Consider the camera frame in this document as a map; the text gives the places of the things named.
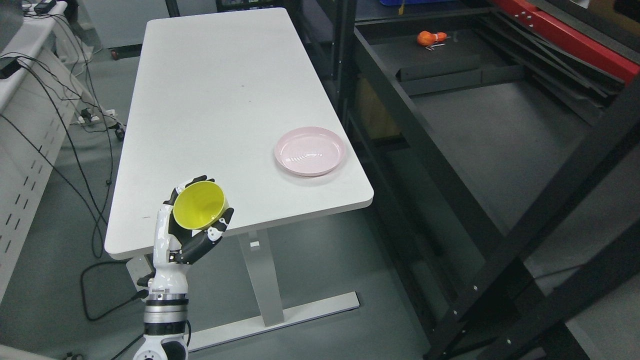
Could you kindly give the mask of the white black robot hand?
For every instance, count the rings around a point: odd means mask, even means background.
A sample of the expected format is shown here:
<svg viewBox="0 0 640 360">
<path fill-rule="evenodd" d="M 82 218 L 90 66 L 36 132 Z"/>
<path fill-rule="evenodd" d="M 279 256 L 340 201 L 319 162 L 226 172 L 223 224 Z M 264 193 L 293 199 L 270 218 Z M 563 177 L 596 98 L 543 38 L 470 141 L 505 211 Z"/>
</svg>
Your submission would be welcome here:
<svg viewBox="0 0 640 360">
<path fill-rule="evenodd" d="M 170 296 L 186 296 L 188 281 L 186 274 L 191 265 L 215 248 L 223 238 L 234 209 L 229 207 L 220 219 L 203 230 L 190 230 L 176 223 L 173 205 L 185 187 L 208 180 L 207 175 L 185 181 L 172 189 L 169 199 L 163 201 L 157 213 L 153 246 L 153 272 L 147 280 L 149 296 L 168 299 Z"/>
</svg>

